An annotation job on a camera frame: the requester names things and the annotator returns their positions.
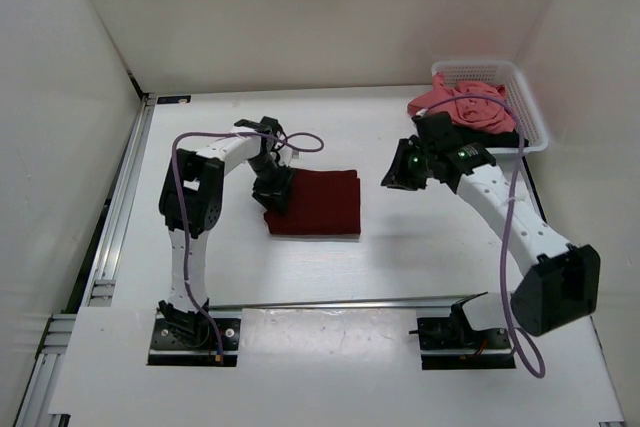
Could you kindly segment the dark red t-shirt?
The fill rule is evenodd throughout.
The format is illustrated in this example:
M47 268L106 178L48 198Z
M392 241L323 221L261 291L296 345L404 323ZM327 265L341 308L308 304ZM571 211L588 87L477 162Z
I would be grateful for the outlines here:
M263 217L272 236L359 236L358 172L297 169L286 212L270 208Z

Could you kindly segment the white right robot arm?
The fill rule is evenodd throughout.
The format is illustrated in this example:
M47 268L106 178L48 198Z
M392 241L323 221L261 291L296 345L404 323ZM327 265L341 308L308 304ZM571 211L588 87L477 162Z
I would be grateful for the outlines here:
M416 132L399 141L382 186L417 191L435 179L485 220L515 260L522 280L507 293L514 326L539 337L583 317L597 306L601 258L576 246L516 199L495 157L466 143L445 113L417 115Z

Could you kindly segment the pink t-shirt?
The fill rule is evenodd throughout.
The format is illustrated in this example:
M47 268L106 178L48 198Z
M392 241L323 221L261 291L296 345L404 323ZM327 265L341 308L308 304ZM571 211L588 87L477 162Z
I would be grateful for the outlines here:
M507 87L479 80L446 84L443 73L432 77L430 91L411 100L407 113L413 117L420 112L434 115L447 113L454 125L488 134L510 133L516 122L501 105L507 100Z

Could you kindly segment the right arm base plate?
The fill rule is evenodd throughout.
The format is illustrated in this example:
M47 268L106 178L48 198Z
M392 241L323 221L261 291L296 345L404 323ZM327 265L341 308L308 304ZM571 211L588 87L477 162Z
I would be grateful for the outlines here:
M408 334L418 339L423 371L516 368L503 328L476 331L452 317L420 317Z

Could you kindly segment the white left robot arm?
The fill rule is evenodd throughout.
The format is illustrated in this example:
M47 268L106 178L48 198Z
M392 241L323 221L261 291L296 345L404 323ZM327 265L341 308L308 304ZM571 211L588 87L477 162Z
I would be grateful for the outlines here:
M247 163L255 175L252 197L264 208L284 213L289 205L294 171L279 158L286 136L278 120L241 119L231 131L209 135L200 149L172 145L171 159L159 199L171 242L171 284L159 310L168 330L188 349L211 348L222 355L223 333L209 313L205 286L206 247L222 213L225 177Z

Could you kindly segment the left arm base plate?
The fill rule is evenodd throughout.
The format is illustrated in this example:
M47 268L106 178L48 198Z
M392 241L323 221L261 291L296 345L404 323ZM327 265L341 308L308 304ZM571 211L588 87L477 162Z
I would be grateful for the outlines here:
M163 367L220 367L237 366L241 340L242 313L240 310L210 309L220 337L211 323L196 316L196 324L178 327L168 322L160 310L156 311L147 354L148 366Z

